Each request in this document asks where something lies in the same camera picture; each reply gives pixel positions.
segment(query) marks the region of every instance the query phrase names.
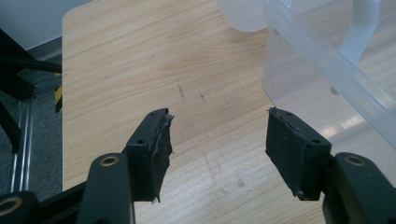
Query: pencil mark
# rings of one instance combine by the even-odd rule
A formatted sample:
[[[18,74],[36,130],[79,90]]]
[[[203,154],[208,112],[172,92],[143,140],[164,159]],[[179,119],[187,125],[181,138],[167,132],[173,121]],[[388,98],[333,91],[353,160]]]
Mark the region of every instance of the pencil mark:
[[[221,188],[221,189],[220,189],[220,193],[221,193],[223,196],[229,194],[229,192],[228,192],[226,189],[224,189],[224,188]]]
[[[242,187],[244,187],[245,186],[245,182],[244,182],[244,180],[241,178],[241,176],[239,176],[239,175],[237,175],[238,176],[238,183],[237,183],[237,186],[238,186],[238,188],[242,188]]]
[[[202,100],[204,103],[206,103],[206,100],[205,100],[205,98],[204,98],[204,95],[203,95],[201,92],[199,92],[199,94],[200,94],[200,96],[201,96],[201,100]]]
[[[184,98],[183,89],[181,89],[180,85],[177,83],[178,92],[180,92],[181,98]]]
[[[127,71],[129,71],[129,70],[131,70],[130,67],[124,67],[124,68],[122,68],[122,72],[127,72]]]
[[[210,173],[210,177],[212,178],[213,182],[217,185],[218,184],[218,175],[221,174],[221,170],[220,170],[220,166],[217,162],[210,162],[207,159],[206,154],[204,154],[204,158],[205,158],[205,163],[207,166],[207,169]]]

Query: floor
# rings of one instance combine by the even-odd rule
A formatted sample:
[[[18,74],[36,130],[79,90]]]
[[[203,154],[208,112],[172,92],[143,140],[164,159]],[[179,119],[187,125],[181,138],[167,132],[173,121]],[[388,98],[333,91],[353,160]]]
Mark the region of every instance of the floor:
[[[62,40],[57,39],[29,52],[39,60],[61,63],[61,43]],[[22,70],[18,75],[35,86],[54,79],[53,73],[34,70]],[[39,201],[62,191],[62,112],[55,113],[54,92],[55,89],[47,90],[35,98],[29,190]],[[19,102],[1,91],[0,100],[16,119]],[[0,195],[9,192],[11,161],[11,144],[0,128]]]

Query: wooden table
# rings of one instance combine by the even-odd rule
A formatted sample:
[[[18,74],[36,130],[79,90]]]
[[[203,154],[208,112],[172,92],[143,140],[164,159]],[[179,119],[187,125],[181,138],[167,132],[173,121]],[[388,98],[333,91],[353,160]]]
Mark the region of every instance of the wooden table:
[[[139,223],[321,223],[266,156],[266,32],[233,29],[214,0],[93,1],[64,17],[64,189],[121,152],[151,110],[175,116],[161,203]]]

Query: white plastic object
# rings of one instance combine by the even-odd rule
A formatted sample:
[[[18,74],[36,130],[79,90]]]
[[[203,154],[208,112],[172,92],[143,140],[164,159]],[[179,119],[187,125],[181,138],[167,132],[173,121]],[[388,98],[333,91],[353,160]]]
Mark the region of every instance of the white plastic object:
[[[381,0],[353,0],[353,24],[339,51],[354,64],[359,62],[378,25],[380,8]]]
[[[396,185],[394,0],[266,0],[263,87],[279,108]]]
[[[265,0],[217,0],[227,22],[245,32],[259,31],[267,27]]]

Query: plastic bin handle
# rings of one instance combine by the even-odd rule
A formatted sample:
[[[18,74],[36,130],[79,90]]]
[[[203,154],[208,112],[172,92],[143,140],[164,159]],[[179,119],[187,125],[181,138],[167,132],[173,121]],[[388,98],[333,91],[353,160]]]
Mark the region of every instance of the plastic bin handle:
[[[352,7],[353,23],[339,51],[357,65],[378,25],[381,0],[353,0]]]

